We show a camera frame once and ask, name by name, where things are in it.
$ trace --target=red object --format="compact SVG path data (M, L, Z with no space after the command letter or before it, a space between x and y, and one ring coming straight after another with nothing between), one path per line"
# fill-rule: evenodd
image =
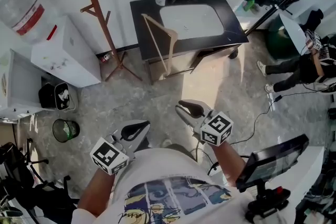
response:
M53 36L53 34L54 34L55 31L56 31L56 28L57 28L57 25L55 25L55 26L53 27L53 29L51 30L49 36L47 37L47 40L51 40L51 37Z
M281 194L283 190L283 187L277 187L277 194Z
M34 13L29 18L29 20L20 29L16 30L16 32L20 36L23 36L24 34L26 34L29 30L31 30L33 28L34 25L36 25L37 21L40 20L42 14L44 12L44 8L40 4L35 11L33 10L33 12Z

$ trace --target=office chair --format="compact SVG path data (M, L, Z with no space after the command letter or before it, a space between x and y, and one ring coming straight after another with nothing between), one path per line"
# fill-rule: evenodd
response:
M1 181L0 187L5 188L9 199L16 198L18 203L24 207L35 223L36 215L34 207L39 207L44 217L55 223L71 223L72 212L76 209L75 204L79 199L71 199L68 194L67 181L69 176L64 177L64 188L58 188L54 183L43 181L40 175L32 167L34 163L47 163L47 160L38 162L30 161L29 146L28 152L24 155L12 143L0 147L0 163L4 163L8 177ZM34 178L27 165L30 165L33 173L42 181L35 187Z

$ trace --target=red label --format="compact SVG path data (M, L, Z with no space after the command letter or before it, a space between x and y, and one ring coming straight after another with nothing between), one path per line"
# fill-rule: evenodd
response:
M40 20L43 12L44 12L44 8L42 7L41 4L39 4L39 6L37 7L36 10L32 10L34 13L32 14L32 16L29 18L29 20L22 25L22 27L18 30L16 30L16 32L20 35L23 36L24 34L26 34L29 30L31 30L34 25L36 25L37 21Z

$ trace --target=white cabinet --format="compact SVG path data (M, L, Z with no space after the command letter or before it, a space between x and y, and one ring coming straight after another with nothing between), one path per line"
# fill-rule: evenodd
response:
M69 17L59 18L56 26L50 40L33 46L31 62L79 88L100 83L99 60Z
M0 59L0 117L17 120L44 110L38 97L42 77L50 75L13 50L6 52Z

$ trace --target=wooden coat rack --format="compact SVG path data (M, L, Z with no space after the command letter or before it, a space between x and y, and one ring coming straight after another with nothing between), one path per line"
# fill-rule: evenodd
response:
M96 16L98 18L98 21L100 23L100 26L105 34L105 37L106 37L106 40L107 42L109 43L110 47L111 47L111 50L112 50L112 54L113 54L113 57L115 58L116 62L117 62L117 67L108 75L108 77L105 79L105 81L108 81L112 75L115 73L115 71L117 69L125 69L126 71L128 71L129 73L131 73L133 76L135 76L137 79L141 80L142 79L140 77L138 77L136 74L134 74L131 70L129 70L124 64L123 64L123 59L124 59L124 56L125 56L125 52L123 53L121 59L119 58L118 54L117 54L117 50L115 49L115 46L114 46L114 43L113 43L113 40L112 40L112 37L111 37L111 34L110 34L110 31L109 31L109 28L107 27L107 23L109 21L109 17L110 17L110 14L111 12L108 11L107 12L107 15L106 15L106 18L104 18L104 15L103 15L103 12L101 10L101 7L100 7L100 4L99 4L99 1L98 0L91 0L91 4L82 8L80 10L80 12L87 12L93 16Z

